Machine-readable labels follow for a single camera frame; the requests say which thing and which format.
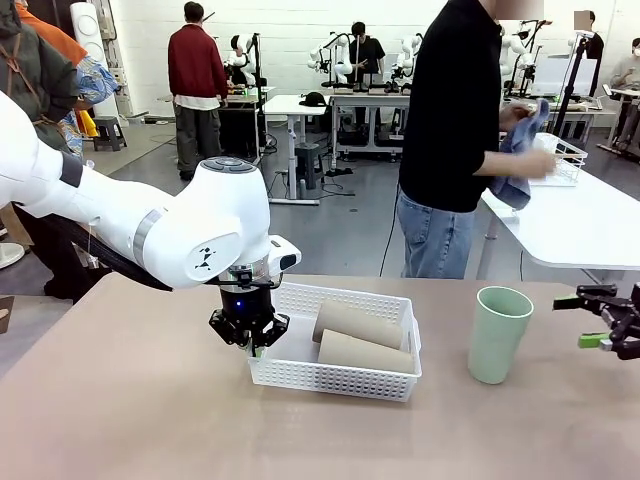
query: dark green jacket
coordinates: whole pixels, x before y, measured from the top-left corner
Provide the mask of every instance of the dark green jacket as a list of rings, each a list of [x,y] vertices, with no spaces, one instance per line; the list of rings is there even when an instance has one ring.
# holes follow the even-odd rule
[[[32,122],[44,115],[53,122],[62,120],[78,99],[76,70],[49,43],[28,25],[22,25],[13,0],[0,0],[0,45],[13,55],[17,35],[21,34],[17,63],[40,99],[40,105],[18,73],[12,74],[11,99]],[[0,90],[7,93],[9,66],[0,55]],[[66,150],[66,142],[57,125],[36,126],[38,137],[56,150]]]

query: dish rack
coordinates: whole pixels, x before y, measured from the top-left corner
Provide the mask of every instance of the dish rack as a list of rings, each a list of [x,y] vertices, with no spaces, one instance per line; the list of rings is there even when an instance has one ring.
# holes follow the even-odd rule
[[[365,368],[322,365],[320,344],[311,340],[323,300],[336,300],[398,324],[403,330],[401,350],[413,357],[412,374]],[[256,385],[335,393],[406,402],[422,376],[420,332],[411,300],[350,290],[283,283],[272,292],[278,313],[290,317],[287,333],[259,357],[249,356]]]
[[[575,187],[589,154],[551,133],[538,133],[533,148],[541,148],[556,157],[556,171],[543,180],[531,180],[533,186]]]

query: mint green plastic cup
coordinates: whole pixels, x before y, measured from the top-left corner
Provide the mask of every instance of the mint green plastic cup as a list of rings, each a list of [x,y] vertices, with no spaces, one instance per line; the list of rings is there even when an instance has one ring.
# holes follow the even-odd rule
[[[479,382],[504,382],[533,315],[533,303],[506,287],[478,292],[478,303],[469,350],[469,372]]]

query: white round base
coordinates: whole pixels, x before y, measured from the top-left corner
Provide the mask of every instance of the white round base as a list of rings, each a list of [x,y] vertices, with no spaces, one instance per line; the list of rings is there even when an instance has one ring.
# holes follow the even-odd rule
[[[0,243],[0,270],[24,257],[24,248],[16,243]]]

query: black hair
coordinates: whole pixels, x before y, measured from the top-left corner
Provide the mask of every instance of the black hair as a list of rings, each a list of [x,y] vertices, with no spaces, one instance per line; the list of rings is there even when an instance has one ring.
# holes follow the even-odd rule
[[[362,22],[356,22],[351,26],[351,33],[358,37],[360,35],[364,35],[366,33],[367,27]]]
[[[204,17],[204,8],[196,2],[184,4],[184,18],[189,23],[200,23]]]

